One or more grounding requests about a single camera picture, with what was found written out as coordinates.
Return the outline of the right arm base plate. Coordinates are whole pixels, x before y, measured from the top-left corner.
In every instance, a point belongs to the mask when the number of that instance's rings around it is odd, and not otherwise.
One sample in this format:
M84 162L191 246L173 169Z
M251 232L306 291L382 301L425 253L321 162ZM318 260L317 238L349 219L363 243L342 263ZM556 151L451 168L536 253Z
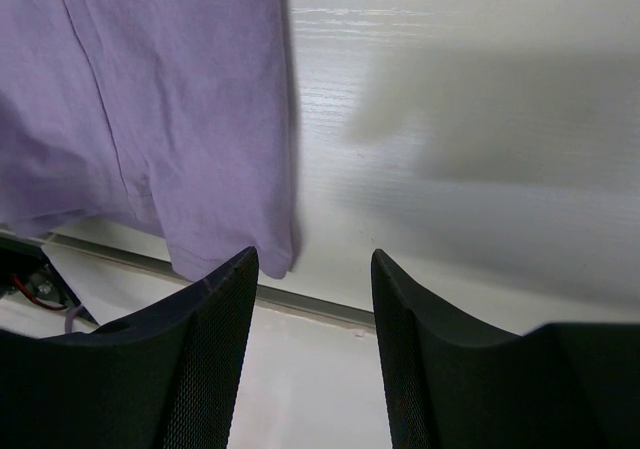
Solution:
M21 294L32 304L54 312L80 305L40 246L2 236L1 297L12 294Z

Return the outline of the lavender t shirt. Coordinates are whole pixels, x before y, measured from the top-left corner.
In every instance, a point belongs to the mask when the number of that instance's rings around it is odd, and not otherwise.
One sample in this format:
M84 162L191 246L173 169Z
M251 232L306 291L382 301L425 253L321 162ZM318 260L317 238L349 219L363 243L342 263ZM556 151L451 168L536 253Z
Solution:
M1 221L104 217L197 280L294 260L283 0L1 0Z

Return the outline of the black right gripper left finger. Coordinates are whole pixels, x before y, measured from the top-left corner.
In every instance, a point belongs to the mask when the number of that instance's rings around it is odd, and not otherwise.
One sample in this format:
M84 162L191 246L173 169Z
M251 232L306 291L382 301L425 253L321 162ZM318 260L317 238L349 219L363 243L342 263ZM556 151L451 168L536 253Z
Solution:
M256 299L246 248L90 333L1 334L5 448L223 448Z

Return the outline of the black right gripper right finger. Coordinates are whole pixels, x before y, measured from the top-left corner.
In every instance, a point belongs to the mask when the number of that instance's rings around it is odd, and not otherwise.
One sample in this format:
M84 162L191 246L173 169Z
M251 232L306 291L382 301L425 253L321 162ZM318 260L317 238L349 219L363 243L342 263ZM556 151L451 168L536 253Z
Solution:
M396 448L635 448L639 328L494 327L412 279L384 251L372 299Z

